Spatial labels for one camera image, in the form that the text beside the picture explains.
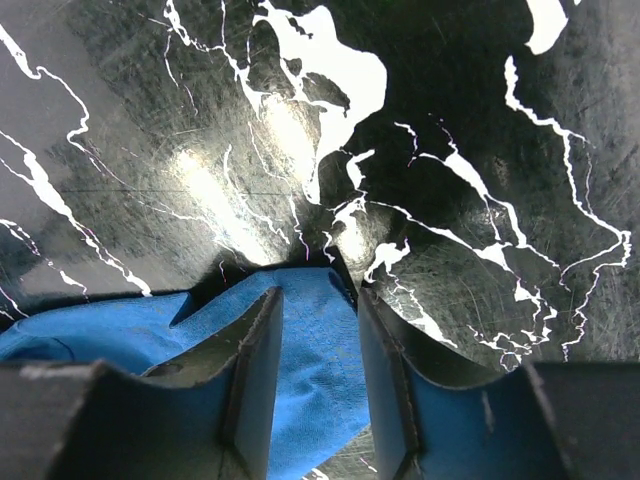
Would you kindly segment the blue printed t shirt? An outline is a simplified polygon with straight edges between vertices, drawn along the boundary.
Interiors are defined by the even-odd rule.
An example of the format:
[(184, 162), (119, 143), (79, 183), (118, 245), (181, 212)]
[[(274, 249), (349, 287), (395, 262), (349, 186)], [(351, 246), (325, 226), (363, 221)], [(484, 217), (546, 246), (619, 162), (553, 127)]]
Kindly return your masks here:
[(183, 291), (50, 310), (3, 332), (1, 357), (105, 359), (141, 374), (230, 325), (272, 287), (284, 305), (267, 476), (300, 479), (369, 422), (356, 310), (330, 268), (258, 271), (202, 307)]

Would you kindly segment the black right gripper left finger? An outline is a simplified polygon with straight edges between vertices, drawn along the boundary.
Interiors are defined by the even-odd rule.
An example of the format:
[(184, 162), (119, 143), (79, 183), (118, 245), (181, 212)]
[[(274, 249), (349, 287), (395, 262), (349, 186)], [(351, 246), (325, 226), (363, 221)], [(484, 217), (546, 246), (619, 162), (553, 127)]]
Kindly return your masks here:
[(5, 479), (263, 479), (281, 351), (283, 294), (153, 360), (77, 329), (5, 332)]

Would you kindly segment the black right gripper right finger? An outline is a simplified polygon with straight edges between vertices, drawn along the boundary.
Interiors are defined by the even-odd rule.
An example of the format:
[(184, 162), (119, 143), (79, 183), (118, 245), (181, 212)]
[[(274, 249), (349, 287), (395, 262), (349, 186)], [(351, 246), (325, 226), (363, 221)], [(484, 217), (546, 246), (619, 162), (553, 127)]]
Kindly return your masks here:
[(358, 322), (382, 479), (635, 479), (639, 367), (477, 364), (363, 290)]

